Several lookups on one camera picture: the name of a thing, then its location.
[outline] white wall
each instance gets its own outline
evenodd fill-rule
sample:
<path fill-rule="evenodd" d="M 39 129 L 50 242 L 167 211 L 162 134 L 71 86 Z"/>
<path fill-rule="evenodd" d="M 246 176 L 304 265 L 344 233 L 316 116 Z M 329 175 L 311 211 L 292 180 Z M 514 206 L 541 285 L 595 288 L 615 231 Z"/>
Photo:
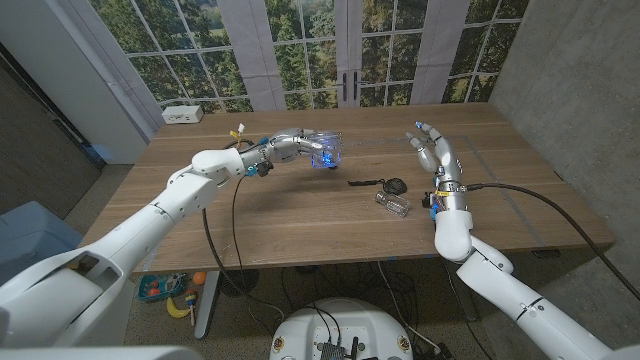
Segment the white wall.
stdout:
<path fill-rule="evenodd" d="M 146 143 L 44 0 L 0 2 L 0 42 L 109 164 Z"/>

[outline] window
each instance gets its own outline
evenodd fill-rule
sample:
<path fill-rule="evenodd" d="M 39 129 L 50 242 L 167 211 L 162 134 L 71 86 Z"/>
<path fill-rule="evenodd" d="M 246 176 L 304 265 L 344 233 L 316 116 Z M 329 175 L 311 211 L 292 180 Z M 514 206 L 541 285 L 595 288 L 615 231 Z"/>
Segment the window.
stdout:
<path fill-rule="evenodd" d="M 333 6 L 331 0 L 266 0 L 289 110 L 338 107 Z"/>
<path fill-rule="evenodd" d="M 443 103 L 488 101 L 529 0 L 471 0 Z"/>
<path fill-rule="evenodd" d="M 364 0 L 360 106 L 407 105 L 426 0 Z"/>
<path fill-rule="evenodd" d="M 216 0 L 90 0 L 162 107 L 252 111 Z"/>

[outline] robotic hand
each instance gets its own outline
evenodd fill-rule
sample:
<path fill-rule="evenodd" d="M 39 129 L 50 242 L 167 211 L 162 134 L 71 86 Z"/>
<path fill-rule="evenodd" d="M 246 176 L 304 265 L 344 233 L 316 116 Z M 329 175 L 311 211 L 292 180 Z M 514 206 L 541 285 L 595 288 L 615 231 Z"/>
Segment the robotic hand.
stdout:
<path fill-rule="evenodd" d="M 606 345 L 580 324 L 518 279 L 513 265 L 498 250 L 472 236 L 471 213 L 467 211 L 462 185 L 462 166 L 452 147 L 433 127 L 416 123 L 435 143 L 437 160 L 419 139 L 407 133 L 418 151 L 422 167 L 435 174 L 435 193 L 430 203 L 436 209 L 436 250 L 449 261 L 462 263 L 456 272 L 478 294 L 513 319 L 551 359 L 603 359 L 611 353 Z"/>
<path fill-rule="evenodd" d="M 246 150 L 196 154 L 158 197 L 103 238 L 34 264 L 0 287 L 0 347 L 77 344 L 102 319 L 136 265 L 187 215 L 210 205 L 230 179 L 265 176 L 273 162 L 297 155 L 326 152 L 339 161 L 339 141 L 317 134 L 294 128 Z"/>

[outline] small glass bottle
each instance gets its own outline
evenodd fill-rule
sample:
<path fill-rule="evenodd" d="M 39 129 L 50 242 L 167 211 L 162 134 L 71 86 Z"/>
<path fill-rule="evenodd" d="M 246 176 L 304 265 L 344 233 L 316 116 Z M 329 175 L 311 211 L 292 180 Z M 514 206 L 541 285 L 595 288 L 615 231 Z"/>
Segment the small glass bottle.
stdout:
<path fill-rule="evenodd" d="M 387 194 L 384 191 L 378 191 L 376 194 L 376 201 L 384 205 L 387 210 L 400 217 L 405 217 L 409 212 L 409 200 L 403 199 L 399 196 Z"/>

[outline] white device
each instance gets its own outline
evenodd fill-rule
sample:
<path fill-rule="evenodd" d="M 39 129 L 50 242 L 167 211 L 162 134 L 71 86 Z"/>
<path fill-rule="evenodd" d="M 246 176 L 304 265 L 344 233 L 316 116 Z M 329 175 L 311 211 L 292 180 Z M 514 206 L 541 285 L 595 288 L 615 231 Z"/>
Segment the white device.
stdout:
<path fill-rule="evenodd" d="M 440 163 L 435 167 L 436 160 L 429 150 L 410 136 L 422 167 L 428 171 L 437 169 L 438 191 L 434 201 L 440 206 L 436 214 L 436 249 L 445 259 L 463 263 L 458 276 L 510 316 L 551 359 L 640 358 L 640 346 L 612 352 L 543 296 L 512 277 L 511 262 L 469 233 L 473 221 L 465 204 L 460 162 L 444 137 L 428 125 L 417 125 L 435 143 L 435 157 Z M 288 162 L 297 155 L 322 150 L 324 145 L 311 140 L 310 135 L 311 130 L 288 129 L 245 151 L 235 148 L 201 151 L 193 157 L 191 165 L 169 178 L 166 190 L 102 239 L 45 259 L 9 280 L 0 287 L 0 347 L 61 349 L 47 349 L 44 353 L 0 351 L 0 357 L 100 358 L 104 354 L 113 357 L 139 354 L 118 348 L 70 347 L 93 330 L 135 266 L 176 224 L 210 205 L 219 188 L 229 180 L 245 174 L 264 176 L 273 168 L 273 162 Z M 355 334 L 367 339 L 367 355 L 383 359 L 413 357 L 410 348 L 400 346 L 407 335 L 405 330 L 388 314 L 356 300 L 330 299 L 317 303 L 335 310 L 345 337 Z M 318 318 L 306 310 L 309 309 L 294 313 L 280 325 L 277 336 L 282 337 L 283 346 L 275 354 L 272 348 L 272 358 L 317 358 L 313 341 L 316 338 L 322 341 L 322 336 L 328 334 L 320 329 Z M 146 350 L 149 358 L 197 358 L 179 347 L 154 349 Z"/>
<path fill-rule="evenodd" d="M 167 124 L 193 124 L 202 119 L 202 108 L 196 106 L 167 106 L 162 112 L 164 122 Z"/>

